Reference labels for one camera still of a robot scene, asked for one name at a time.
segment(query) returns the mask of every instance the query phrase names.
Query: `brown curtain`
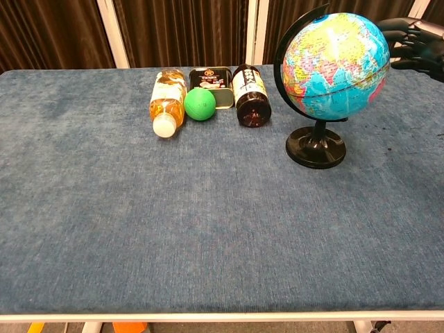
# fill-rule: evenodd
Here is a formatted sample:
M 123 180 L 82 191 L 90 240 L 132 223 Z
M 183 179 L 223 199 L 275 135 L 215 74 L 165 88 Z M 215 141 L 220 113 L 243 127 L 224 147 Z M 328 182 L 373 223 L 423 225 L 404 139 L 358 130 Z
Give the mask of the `brown curtain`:
M 0 73 L 115 67 L 93 0 L 0 0 Z
M 273 63 L 285 31 L 306 12 L 329 3 L 327 11 L 353 12 L 373 22 L 409 14 L 414 0 L 270 0 L 264 45 L 264 64 Z
M 444 1 L 431 0 L 422 18 L 425 21 L 444 26 Z
M 131 67 L 245 61 L 248 0 L 114 0 Z

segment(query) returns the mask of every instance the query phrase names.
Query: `white bottle cap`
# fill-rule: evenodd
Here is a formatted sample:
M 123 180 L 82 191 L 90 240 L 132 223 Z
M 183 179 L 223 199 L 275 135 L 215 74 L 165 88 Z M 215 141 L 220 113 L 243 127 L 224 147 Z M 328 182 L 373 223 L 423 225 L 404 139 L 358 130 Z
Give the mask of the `white bottle cap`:
M 153 120 L 154 133 L 160 137 L 172 137 L 176 127 L 176 120 L 169 113 L 161 113 Z

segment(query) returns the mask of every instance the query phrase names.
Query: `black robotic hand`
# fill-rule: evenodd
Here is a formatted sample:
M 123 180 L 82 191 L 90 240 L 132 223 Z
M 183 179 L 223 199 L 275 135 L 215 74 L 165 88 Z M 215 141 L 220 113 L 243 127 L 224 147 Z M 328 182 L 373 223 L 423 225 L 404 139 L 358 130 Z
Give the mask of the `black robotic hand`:
M 414 69 L 444 82 L 444 27 L 421 19 L 400 17 L 376 23 L 386 41 L 399 42 L 391 47 L 394 69 Z

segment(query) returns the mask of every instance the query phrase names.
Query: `black bottle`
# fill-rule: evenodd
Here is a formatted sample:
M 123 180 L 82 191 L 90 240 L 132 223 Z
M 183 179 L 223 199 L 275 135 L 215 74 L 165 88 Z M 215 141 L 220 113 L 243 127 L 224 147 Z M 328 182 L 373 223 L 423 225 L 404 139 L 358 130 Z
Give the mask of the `black bottle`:
M 233 73 L 232 86 L 239 123 L 247 127 L 264 125 L 271 117 L 271 106 L 259 70 L 240 65 Z

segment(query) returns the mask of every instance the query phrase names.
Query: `green ball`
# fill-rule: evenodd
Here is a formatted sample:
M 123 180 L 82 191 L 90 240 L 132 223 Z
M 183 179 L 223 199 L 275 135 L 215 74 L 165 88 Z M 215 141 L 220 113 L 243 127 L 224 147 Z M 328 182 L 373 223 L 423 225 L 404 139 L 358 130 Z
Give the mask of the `green ball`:
M 205 88 L 194 88 L 184 100 L 185 112 L 194 120 L 204 121 L 216 112 L 216 99 Z

